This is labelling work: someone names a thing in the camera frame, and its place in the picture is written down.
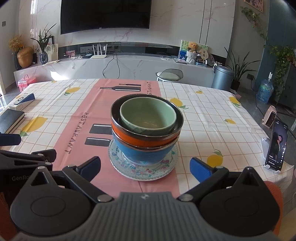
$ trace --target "trash can lid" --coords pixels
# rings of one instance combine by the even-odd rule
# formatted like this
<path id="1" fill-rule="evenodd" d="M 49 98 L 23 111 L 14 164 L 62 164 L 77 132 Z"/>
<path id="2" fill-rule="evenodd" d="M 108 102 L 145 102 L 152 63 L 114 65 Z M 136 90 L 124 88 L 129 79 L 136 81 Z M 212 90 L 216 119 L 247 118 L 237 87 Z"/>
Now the trash can lid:
<path id="1" fill-rule="evenodd" d="M 219 70 L 225 74 L 228 74 L 228 75 L 234 75 L 233 70 L 231 68 L 226 67 L 226 66 L 218 65 L 217 70 Z"/>

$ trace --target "climbing plant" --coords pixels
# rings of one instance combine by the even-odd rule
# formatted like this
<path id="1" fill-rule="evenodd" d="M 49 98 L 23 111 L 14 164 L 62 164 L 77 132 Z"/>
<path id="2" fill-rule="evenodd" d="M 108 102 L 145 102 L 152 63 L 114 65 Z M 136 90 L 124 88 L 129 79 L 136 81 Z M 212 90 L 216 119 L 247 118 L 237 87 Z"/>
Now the climbing plant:
<path id="1" fill-rule="evenodd" d="M 273 86 L 276 92 L 276 95 L 280 97 L 280 89 L 282 87 L 283 90 L 285 89 L 285 83 L 283 81 L 284 75 L 287 73 L 289 69 L 289 64 L 295 61 L 295 53 L 293 48 L 289 46 L 279 47 L 277 45 L 271 45 L 268 43 L 267 38 L 267 31 L 262 26 L 260 20 L 260 14 L 255 13 L 252 9 L 247 7 L 241 7 L 242 13 L 246 16 L 248 21 L 252 23 L 253 28 L 257 28 L 257 32 L 259 33 L 260 37 L 265 40 L 264 48 L 269 48 L 269 53 L 276 56 L 275 61 L 275 79 L 273 82 Z"/>

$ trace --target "marble tv cabinet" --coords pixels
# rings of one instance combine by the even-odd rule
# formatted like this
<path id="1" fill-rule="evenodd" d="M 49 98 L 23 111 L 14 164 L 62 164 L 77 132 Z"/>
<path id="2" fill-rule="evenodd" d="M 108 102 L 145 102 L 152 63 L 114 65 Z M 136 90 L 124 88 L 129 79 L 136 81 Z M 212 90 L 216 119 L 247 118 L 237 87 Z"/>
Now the marble tv cabinet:
<path id="1" fill-rule="evenodd" d="M 25 75 L 35 76 L 38 82 L 69 79 L 92 79 L 118 78 L 118 66 L 113 56 L 108 55 L 104 59 L 62 59 L 58 63 L 41 65 L 34 64 L 28 68 L 14 72 L 16 83 Z M 155 80 L 156 72 L 162 72 L 165 69 L 180 69 L 184 77 L 179 83 L 211 87 L 214 79 L 212 68 L 201 67 L 197 65 L 179 64 L 174 60 L 162 60 L 160 57 L 136 56 L 136 55 L 118 55 L 118 65 L 120 68 L 120 79 L 131 80 Z"/>

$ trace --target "pink toolbox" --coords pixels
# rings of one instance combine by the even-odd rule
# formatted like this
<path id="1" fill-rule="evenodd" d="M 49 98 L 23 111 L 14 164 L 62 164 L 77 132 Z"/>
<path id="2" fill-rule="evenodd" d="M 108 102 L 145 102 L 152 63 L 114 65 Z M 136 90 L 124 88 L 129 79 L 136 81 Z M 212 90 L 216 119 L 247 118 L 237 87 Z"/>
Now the pink toolbox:
<path id="1" fill-rule="evenodd" d="M 25 75 L 23 79 L 19 80 L 17 82 L 17 85 L 20 89 L 20 92 L 22 92 L 23 90 L 25 90 L 29 84 L 33 84 L 36 83 L 37 80 L 35 78 L 35 76 L 29 77 L 28 75 Z"/>

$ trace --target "bowl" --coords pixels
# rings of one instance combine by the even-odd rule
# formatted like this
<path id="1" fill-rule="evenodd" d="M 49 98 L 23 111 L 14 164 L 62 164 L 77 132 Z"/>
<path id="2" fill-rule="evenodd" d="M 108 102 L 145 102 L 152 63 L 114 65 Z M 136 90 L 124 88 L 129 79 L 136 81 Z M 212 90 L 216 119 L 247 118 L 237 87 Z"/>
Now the bowl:
<path id="1" fill-rule="evenodd" d="M 151 98 L 160 99 L 160 100 L 168 103 L 175 110 L 177 119 L 176 119 L 174 127 L 172 128 L 172 131 L 169 134 L 162 135 L 162 136 L 148 136 L 148 135 L 142 135 L 139 133 L 135 133 L 135 132 L 130 131 L 130 130 L 126 129 L 125 127 L 123 127 L 121 119 L 120 119 L 121 105 L 125 101 L 127 101 L 131 98 L 147 97 L 147 96 L 149 96 Z M 159 147 L 159 146 L 164 146 L 164 145 L 170 143 L 180 134 L 184 119 L 183 119 L 183 115 L 182 115 L 181 111 L 179 110 L 179 108 L 166 99 L 163 99 L 161 97 L 154 96 L 154 95 L 131 94 L 131 95 L 123 96 L 113 103 L 113 105 L 111 107 L 111 122 L 112 122 L 112 128 L 114 129 L 114 132 L 126 143 L 129 143 L 129 144 L 135 145 L 135 146 L 140 146 L 140 147 Z"/>
<path id="2" fill-rule="evenodd" d="M 161 162 L 164 157 L 172 150 L 179 136 L 171 143 L 159 148 L 142 148 L 129 145 L 124 142 L 112 129 L 112 134 L 118 148 L 123 152 L 124 156 L 131 162 L 140 166 L 150 166 Z"/>
<path id="3" fill-rule="evenodd" d="M 151 97 L 131 98 L 121 105 L 119 113 L 125 128 L 147 136 L 168 134 L 177 119 L 168 103 Z"/>

